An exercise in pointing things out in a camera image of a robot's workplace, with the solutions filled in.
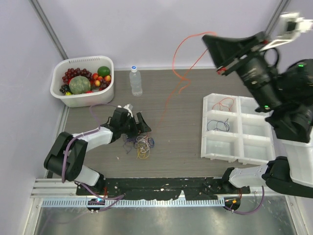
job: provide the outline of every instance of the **wall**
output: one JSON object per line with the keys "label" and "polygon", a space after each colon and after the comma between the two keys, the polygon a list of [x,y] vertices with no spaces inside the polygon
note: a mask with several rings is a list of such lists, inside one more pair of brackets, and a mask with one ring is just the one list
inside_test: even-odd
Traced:
{"label": "wall", "polygon": [[[313,19],[313,1],[293,0],[287,7],[287,12],[300,12],[301,17]],[[280,72],[284,71],[289,65],[301,59],[313,58],[313,31],[301,34],[294,42],[280,46]],[[313,199],[297,198],[304,222],[313,235]]]}
{"label": "wall", "polygon": [[63,110],[49,91],[61,57],[26,0],[1,1],[0,34],[0,228],[20,235]]}
{"label": "wall", "polygon": [[[278,0],[39,0],[70,58],[110,57],[115,68],[171,67],[176,47],[188,35],[215,31],[247,37],[267,26]],[[205,50],[190,39],[176,65],[191,66]],[[212,66],[209,55],[199,66]]]}

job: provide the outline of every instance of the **tangled wires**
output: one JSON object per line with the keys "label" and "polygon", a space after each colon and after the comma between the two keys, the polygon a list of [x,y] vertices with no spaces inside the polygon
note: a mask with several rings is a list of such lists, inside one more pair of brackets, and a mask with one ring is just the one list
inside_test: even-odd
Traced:
{"label": "tangled wires", "polygon": [[150,155],[150,149],[154,147],[155,141],[148,136],[138,136],[136,138],[127,138],[124,136],[124,145],[127,154],[132,148],[137,149],[137,158],[146,159]]}
{"label": "tangled wires", "polygon": [[[228,124],[228,118],[226,119],[225,122],[224,122],[224,121],[217,121],[217,120],[210,120],[210,121],[207,123],[207,125],[206,125],[207,131],[210,131],[210,129],[209,129],[209,124],[210,124],[210,122],[212,122],[212,121],[215,121],[215,122],[216,122],[216,127],[213,129],[213,131],[226,131],[226,132],[229,131],[230,127],[229,127],[229,124]],[[218,124],[219,124],[219,123],[223,123],[223,124],[224,124],[225,130],[222,130],[222,129],[220,129],[220,128],[218,127]]]}

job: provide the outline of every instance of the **blue wire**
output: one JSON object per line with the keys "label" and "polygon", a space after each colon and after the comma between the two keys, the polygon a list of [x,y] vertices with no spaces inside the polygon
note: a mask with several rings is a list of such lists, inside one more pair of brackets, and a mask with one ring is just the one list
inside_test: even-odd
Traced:
{"label": "blue wire", "polygon": [[[218,120],[210,120],[210,121],[207,123],[207,125],[206,125],[207,131],[210,131],[210,130],[209,130],[209,124],[210,124],[210,122],[212,122],[212,121],[215,121],[215,122],[216,122],[216,128],[214,128],[213,131],[225,131],[225,132],[228,132],[228,131],[229,131],[230,127],[229,127],[229,124],[228,124],[228,118],[227,118],[227,120],[226,120],[225,122],[224,122],[224,121],[218,121]],[[219,124],[219,123],[223,123],[226,130],[222,130],[222,129],[218,128],[218,124]]]}

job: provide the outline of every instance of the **gray table surface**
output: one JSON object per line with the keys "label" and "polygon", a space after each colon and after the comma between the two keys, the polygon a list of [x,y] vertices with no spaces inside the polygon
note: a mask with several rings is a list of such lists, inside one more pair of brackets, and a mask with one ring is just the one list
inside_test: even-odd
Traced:
{"label": "gray table surface", "polygon": [[[119,139],[89,151],[85,165],[106,177],[202,177],[222,176],[228,167],[247,167],[238,162],[201,159],[201,126],[203,97],[210,93],[249,96],[251,94],[236,74],[219,76],[215,70],[192,70],[188,78],[191,85],[176,92],[168,104],[164,121],[157,128],[168,95],[179,83],[171,70],[142,70],[143,95],[131,93],[129,71],[114,74],[115,94],[111,104],[133,105],[133,112],[142,115],[151,127],[155,140],[148,159],[137,159],[137,151],[126,154]],[[113,114],[110,106],[97,106],[94,113],[102,122]],[[96,128],[97,124],[88,107],[71,108],[65,130],[81,133]]]}

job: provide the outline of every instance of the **white compartment tray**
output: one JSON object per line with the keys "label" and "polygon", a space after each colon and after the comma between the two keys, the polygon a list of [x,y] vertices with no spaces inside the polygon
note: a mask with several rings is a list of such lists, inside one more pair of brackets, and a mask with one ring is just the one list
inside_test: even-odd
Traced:
{"label": "white compartment tray", "polygon": [[262,165],[275,159],[271,126],[253,98],[210,94],[203,98],[201,157]]}

